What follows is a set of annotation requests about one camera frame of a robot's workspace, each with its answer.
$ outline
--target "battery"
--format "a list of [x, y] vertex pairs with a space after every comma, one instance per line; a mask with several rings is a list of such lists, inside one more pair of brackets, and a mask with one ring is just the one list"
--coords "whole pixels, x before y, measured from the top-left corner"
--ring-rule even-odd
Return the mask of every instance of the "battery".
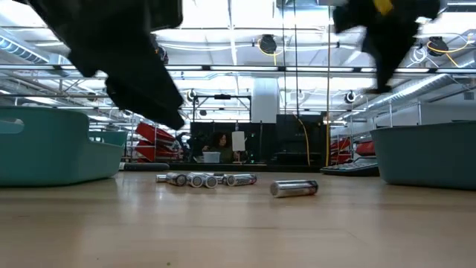
[[194, 188], [202, 187], [207, 176], [207, 174], [203, 173], [189, 173], [187, 175], [188, 185]]
[[275, 181], [269, 190], [273, 197], [300, 197], [314, 195], [318, 192], [319, 185], [315, 180], [289, 180]]
[[215, 188], [218, 185], [218, 179], [214, 175], [207, 173], [189, 173], [187, 175], [188, 185], [199, 188], [205, 186], [206, 188]]
[[215, 188], [218, 185], [217, 176], [207, 176], [203, 185], [206, 188], [210, 188], [210, 189]]
[[155, 182], [167, 182], [167, 175], [155, 175]]
[[206, 173], [208, 176], [214, 176], [217, 184], [223, 184], [226, 180], [226, 175], [223, 173]]
[[175, 186], [184, 186], [187, 184], [187, 176], [179, 173], [167, 173], [166, 180], [169, 184]]
[[257, 181], [254, 174], [233, 174], [227, 175], [226, 185], [228, 186], [241, 186], [252, 185]]

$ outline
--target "desk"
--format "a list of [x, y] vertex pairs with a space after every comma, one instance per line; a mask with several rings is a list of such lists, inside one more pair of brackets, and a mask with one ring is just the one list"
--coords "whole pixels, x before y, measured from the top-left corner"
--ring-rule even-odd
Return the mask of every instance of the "desk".
[[[206, 189], [156, 174], [0, 189], [0, 267], [475, 267], [475, 192], [310, 173]], [[319, 192], [275, 199], [276, 179]]]
[[185, 171], [235, 171], [235, 172], [292, 172], [318, 173], [320, 166], [306, 165], [269, 165], [269, 164], [196, 164], [196, 163], [169, 163], [170, 170]]

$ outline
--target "teal plastic bin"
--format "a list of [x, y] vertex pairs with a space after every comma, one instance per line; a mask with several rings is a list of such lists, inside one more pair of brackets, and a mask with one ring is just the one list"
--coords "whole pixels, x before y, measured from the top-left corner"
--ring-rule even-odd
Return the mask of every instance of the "teal plastic bin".
[[0, 106], [0, 121], [0, 186], [70, 185], [118, 171], [125, 139], [90, 141], [89, 118], [81, 112]]
[[370, 132], [380, 177], [389, 184], [476, 190], [476, 122]]

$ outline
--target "person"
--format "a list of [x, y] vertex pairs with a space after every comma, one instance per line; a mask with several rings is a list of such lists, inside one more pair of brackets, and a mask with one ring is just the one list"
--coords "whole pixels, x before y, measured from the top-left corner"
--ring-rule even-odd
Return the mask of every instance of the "person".
[[232, 163], [238, 159], [237, 153], [233, 151], [231, 141], [227, 139], [225, 133], [214, 133], [210, 146], [204, 146], [203, 152], [220, 152], [220, 163]]

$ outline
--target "white column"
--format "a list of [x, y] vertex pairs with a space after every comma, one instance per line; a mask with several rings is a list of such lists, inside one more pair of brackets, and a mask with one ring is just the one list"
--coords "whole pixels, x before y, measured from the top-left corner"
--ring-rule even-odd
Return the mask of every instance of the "white column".
[[251, 123], [276, 123], [280, 110], [277, 79], [256, 78], [251, 96]]

